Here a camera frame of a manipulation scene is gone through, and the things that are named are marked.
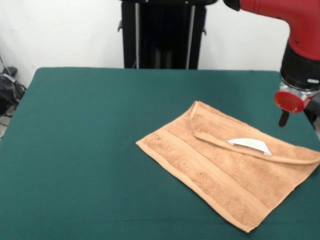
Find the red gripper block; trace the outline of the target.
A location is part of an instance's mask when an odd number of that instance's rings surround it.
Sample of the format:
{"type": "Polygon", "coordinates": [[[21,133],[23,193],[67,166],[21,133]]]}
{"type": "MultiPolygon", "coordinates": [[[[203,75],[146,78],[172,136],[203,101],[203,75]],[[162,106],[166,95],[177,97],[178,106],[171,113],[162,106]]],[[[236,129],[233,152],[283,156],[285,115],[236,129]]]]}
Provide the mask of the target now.
{"type": "Polygon", "coordinates": [[[282,109],[278,126],[286,126],[290,113],[297,114],[305,110],[312,96],[304,94],[302,91],[278,90],[274,95],[276,105],[282,109]]]}

